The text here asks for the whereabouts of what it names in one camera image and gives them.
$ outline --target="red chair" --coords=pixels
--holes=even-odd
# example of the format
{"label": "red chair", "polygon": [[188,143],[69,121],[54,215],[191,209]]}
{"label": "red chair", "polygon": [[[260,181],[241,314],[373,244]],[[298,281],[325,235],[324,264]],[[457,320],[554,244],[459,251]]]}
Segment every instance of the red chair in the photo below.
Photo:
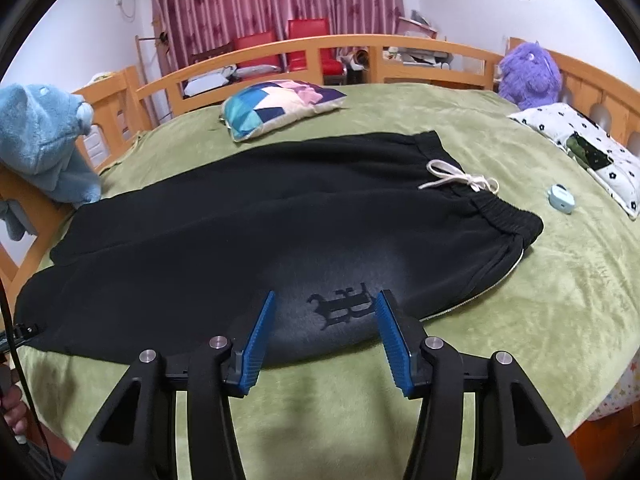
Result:
{"label": "red chair", "polygon": [[[318,18],[316,20],[289,20],[287,28],[290,40],[309,38],[311,36],[328,36],[329,20],[326,18]],[[287,61],[290,72],[306,70],[306,59],[303,50],[287,54]],[[324,76],[344,77],[344,66],[340,61],[333,58],[332,49],[321,49],[320,61],[322,63],[322,74]]]}
{"label": "red chair", "polygon": [[[276,41],[275,33],[272,30],[267,30],[266,32],[259,32],[258,34],[235,38],[233,43],[234,50],[240,50],[242,48],[249,48],[251,46],[263,45],[265,43],[273,43],[274,41]],[[273,65],[282,69],[280,57],[276,54],[274,54],[273,56],[265,56],[259,59],[252,59],[251,61],[243,61],[242,63],[238,63],[239,68],[258,65]]]}

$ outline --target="finger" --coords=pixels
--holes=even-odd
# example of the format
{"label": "finger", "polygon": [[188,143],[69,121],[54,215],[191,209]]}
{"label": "finger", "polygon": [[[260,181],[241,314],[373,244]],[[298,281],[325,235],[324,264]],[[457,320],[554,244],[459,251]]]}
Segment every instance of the finger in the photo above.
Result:
{"label": "finger", "polygon": [[8,410],[4,414],[4,421],[9,426],[15,426],[18,424],[20,419],[24,418],[27,415],[27,406],[24,402],[18,404],[14,409]]}
{"label": "finger", "polygon": [[16,435],[24,435],[27,433],[27,427],[29,426],[29,423],[27,422],[26,418],[21,418],[14,427],[12,427],[12,430],[14,430],[14,433]]}
{"label": "finger", "polygon": [[2,398],[2,407],[6,410],[15,408],[18,404],[20,404],[21,399],[22,390],[18,388],[18,386],[14,385],[9,388],[7,394]]}

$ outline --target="wooden bed frame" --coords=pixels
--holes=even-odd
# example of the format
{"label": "wooden bed frame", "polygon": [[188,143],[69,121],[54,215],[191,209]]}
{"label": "wooden bed frame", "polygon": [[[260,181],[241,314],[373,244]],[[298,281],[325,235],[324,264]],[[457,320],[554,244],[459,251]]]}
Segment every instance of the wooden bed frame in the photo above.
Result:
{"label": "wooden bed frame", "polygon": [[[511,38],[510,48],[523,40]],[[383,35],[344,35],[319,36],[300,40],[280,41],[252,48],[238,50],[207,59],[163,78],[142,86],[135,67],[128,67],[110,78],[98,81],[76,93],[81,94],[95,110],[94,123],[100,127],[102,138],[109,155],[95,170],[100,171],[116,161],[131,147],[135,135],[126,139],[123,135],[122,118],[131,133],[146,132],[152,129],[152,123],[144,102],[155,92],[165,92],[174,117],[191,110],[223,101],[248,85],[274,79],[295,79],[322,84],[320,49],[337,47],[366,47],[369,51],[369,83],[383,83],[388,80],[425,81],[448,88],[485,89],[494,88],[495,67],[502,56],[493,52],[470,46],[448,43],[446,41],[412,38],[406,36]],[[387,46],[405,48],[423,48],[450,52],[454,55],[480,60],[479,73],[457,72],[405,66],[401,62],[384,60],[382,51]],[[210,90],[190,98],[184,98],[181,85],[188,78],[230,64],[259,59],[265,56],[286,54],[303,50],[306,54],[306,70],[277,75],[265,75],[222,88]],[[574,94],[574,106],[584,114],[591,106],[601,103],[612,115],[611,135],[626,146],[630,134],[640,131],[640,92],[637,92],[613,76],[564,54],[552,52],[561,69],[564,84]],[[84,143],[77,143],[83,155],[89,160]],[[38,265],[50,244],[69,218],[72,210],[67,205],[53,203],[39,190],[0,165],[0,196],[4,199],[15,198],[25,209],[38,232],[21,264],[16,264],[4,247],[0,246],[0,278],[4,283],[10,304],[14,306],[16,297],[37,270]],[[622,459],[622,454],[631,440],[640,436],[640,404],[603,421],[586,422],[570,437],[585,468],[588,480],[605,480],[613,468]]]}

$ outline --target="red chair backrest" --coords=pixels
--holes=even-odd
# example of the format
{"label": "red chair backrest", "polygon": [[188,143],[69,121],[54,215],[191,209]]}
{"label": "red chair backrest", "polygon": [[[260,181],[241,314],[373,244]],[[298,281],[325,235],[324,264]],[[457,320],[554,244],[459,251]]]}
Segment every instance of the red chair backrest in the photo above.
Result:
{"label": "red chair backrest", "polygon": [[[287,35],[290,40],[297,40],[298,38],[310,38],[311,36],[328,36],[329,20],[327,18],[316,18],[312,20],[289,20],[289,23],[287,23]],[[287,54],[287,59],[289,60],[289,62],[304,59],[304,57],[305,53],[303,50],[290,52],[289,54]],[[320,58],[322,60],[332,59],[332,49],[321,49]]]}
{"label": "red chair backrest", "polygon": [[[272,30],[267,30],[266,32],[259,32],[258,34],[252,34],[250,36],[242,36],[241,38],[234,39],[234,49],[240,50],[242,48],[249,48],[251,46],[264,45],[266,43],[273,43],[276,41],[276,35]],[[243,61],[242,63],[238,63],[240,68],[244,68],[247,66],[258,66],[258,65],[273,65],[279,66],[282,68],[280,64],[280,57],[277,55],[273,56],[265,56],[258,59],[252,59],[251,61]]]}

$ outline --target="human hand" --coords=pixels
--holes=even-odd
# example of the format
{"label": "human hand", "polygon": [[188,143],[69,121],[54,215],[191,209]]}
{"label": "human hand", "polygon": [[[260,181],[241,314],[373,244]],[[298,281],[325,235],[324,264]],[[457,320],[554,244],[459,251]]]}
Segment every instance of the human hand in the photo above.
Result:
{"label": "human hand", "polygon": [[6,395],[0,399],[4,421],[16,435],[25,434],[27,431],[27,405],[22,401],[22,390],[15,385],[19,377],[16,370],[11,372],[12,386]]}

